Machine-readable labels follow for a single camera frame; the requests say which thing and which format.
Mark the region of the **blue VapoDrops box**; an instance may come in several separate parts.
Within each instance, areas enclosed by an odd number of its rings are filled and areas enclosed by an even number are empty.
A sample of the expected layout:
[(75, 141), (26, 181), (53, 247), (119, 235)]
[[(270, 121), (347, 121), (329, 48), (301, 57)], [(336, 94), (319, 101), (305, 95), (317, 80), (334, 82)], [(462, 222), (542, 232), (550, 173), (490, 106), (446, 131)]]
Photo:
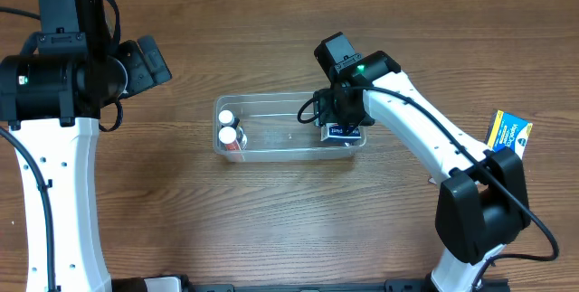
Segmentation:
[(523, 158), (532, 127), (531, 122), (498, 109), (490, 119), (485, 144), (495, 152), (509, 148)]

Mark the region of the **white Hansaplast plaster box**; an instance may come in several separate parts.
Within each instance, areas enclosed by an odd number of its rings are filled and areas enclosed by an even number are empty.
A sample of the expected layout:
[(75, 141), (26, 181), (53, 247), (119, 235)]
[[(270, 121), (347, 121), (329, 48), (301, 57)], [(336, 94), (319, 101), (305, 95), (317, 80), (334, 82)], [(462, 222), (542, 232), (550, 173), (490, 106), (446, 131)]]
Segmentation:
[(362, 138), (358, 127), (341, 126), (338, 123), (327, 123), (320, 130), (321, 142), (353, 143)]

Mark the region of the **orange tube white cap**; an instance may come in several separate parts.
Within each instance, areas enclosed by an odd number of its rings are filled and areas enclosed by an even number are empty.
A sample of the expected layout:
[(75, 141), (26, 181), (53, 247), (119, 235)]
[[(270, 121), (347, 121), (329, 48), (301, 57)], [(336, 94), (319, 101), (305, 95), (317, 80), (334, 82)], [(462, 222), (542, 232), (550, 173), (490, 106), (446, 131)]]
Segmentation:
[(228, 151), (244, 150), (247, 146), (247, 136), (237, 127), (223, 127), (218, 133), (220, 142)]

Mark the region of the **dark bottle white cap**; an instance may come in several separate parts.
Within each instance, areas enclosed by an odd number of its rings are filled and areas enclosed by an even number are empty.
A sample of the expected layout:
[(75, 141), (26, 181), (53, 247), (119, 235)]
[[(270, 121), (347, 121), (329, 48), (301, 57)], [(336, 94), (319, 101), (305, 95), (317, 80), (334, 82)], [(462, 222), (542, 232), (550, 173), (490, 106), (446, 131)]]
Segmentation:
[(241, 121), (230, 110), (224, 109), (218, 114), (218, 121), (221, 127), (232, 127), (242, 129)]

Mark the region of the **clear plastic container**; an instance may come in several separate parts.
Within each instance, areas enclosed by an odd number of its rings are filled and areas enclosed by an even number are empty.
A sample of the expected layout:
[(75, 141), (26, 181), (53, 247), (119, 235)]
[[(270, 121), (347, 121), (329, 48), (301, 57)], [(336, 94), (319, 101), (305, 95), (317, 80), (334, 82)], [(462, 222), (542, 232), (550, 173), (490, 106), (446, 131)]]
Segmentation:
[[(352, 143), (323, 142), (321, 130), (297, 121), (299, 108), (313, 96), (311, 92), (284, 92), (225, 95), (214, 102), (214, 151), (228, 161), (288, 162), (347, 158), (366, 144), (366, 130)], [(229, 151), (220, 142), (218, 115), (229, 110), (241, 121), (247, 136), (246, 147)]]

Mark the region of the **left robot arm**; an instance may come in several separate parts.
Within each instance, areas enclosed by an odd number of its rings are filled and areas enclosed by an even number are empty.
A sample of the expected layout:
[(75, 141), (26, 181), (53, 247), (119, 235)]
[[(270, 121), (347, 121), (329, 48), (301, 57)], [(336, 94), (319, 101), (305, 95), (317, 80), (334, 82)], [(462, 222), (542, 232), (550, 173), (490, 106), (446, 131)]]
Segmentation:
[(24, 190), (30, 291), (115, 291), (100, 244), (100, 112), (172, 77), (151, 36), (123, 41), (115, 0), (39, 0), (41, 28), (1, 63), (1, 130)]

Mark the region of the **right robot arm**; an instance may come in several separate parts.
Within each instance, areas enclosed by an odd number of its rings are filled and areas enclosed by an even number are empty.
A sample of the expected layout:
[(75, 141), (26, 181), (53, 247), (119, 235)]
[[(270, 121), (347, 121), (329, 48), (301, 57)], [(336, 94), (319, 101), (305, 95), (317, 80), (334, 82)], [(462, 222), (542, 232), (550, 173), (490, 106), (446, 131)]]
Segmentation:
[(329, 80), (309, 101), (323, 139), (352, 140), (380, 123), (439, 187), (435, 229), (445, 250), (438, 265), (424, 279), (390, 280), (385, 290), (508, 291), (507, 281), (483, 275), (532, 221), (519, 148), (480, 142), (453, 125), (383, 51), (363, 56), (336, 33), (314, 56)]

